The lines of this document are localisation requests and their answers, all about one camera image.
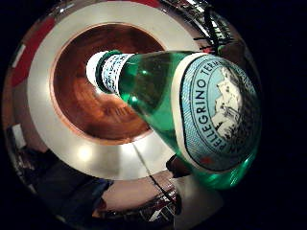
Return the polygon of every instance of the dark background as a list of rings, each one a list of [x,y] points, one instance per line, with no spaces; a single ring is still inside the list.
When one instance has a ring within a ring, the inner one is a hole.
[[[55,0],[0,3],[0,80],[22,36]],[[264,88],[259,154],[245,179],[223,192],[225,207],[198,229],[307,229],[306,14],[304,0],[212,0],[248,44]],[[0,228],[69,229],[19,182],[0,153]]]

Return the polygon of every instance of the bottle label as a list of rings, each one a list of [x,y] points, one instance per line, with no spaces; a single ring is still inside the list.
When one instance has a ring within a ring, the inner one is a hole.
[[[261,111],[245,72],[212,55],[191,55],[172,83],[177,143],[198,169],[224,172],[248,158],[260,135]]]
[[[119,96],[118,91],[118,80],[121,70],[125,64],[125,62],[130,58],[133,54],[122,54],[122,55],[113,55],[108,58],[104,64],[102,70],[102,78],[105,87]]]

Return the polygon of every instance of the bottle cap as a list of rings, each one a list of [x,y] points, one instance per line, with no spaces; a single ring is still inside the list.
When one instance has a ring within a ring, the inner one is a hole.
[[[99,60],[107,53],[108,51],[105,52],[99,52],[95,55],[93,55],[89,61],[86,64],[86,76],[87,79],[95,86],[99,87],[98,83],[96,82],[96,69],[97,69],[97,64]]]

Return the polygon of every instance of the white label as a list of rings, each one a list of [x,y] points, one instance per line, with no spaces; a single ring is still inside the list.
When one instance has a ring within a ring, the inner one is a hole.
[[[120,96],[118,91],[118,80],[121,74],[121,70],[125,62],[132,55],[133,54],[113,55],[108,58],[104,64],[102,71],[104,85],[109,91],[115,93],[117,96]]]

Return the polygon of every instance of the san pellegrino bottle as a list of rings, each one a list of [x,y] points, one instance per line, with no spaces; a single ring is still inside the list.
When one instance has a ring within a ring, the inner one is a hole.
[[[228,189],[257,152],[261,109],[234,63],[195,52],[95,54],[89,81],[115,93],[166,142],[204,185]]]

